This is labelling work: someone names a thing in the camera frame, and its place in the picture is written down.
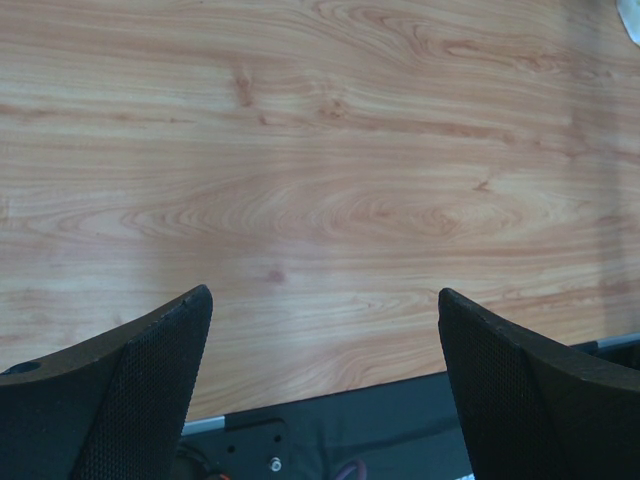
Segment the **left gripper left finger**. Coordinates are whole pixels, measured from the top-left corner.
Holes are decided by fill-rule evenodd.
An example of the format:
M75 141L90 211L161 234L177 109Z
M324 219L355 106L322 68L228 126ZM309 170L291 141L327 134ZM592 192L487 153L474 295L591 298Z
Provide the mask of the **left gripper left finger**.
M2 478L169 478L212 312L199 285L2 372Z

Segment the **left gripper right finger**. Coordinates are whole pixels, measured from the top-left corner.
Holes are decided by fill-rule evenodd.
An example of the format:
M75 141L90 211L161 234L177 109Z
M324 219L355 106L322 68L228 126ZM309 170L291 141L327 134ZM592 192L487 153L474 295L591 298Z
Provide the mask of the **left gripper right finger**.
M567 346L451 289L438 311L475 478L638 478L638 335Z

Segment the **white yellow patterned towel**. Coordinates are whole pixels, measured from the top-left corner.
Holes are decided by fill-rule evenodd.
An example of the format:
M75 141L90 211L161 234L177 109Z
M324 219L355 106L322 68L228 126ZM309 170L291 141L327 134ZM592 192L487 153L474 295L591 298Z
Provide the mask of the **white yellow patterned towel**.
M640 45L640 0L617 0L616 8L629 38Z

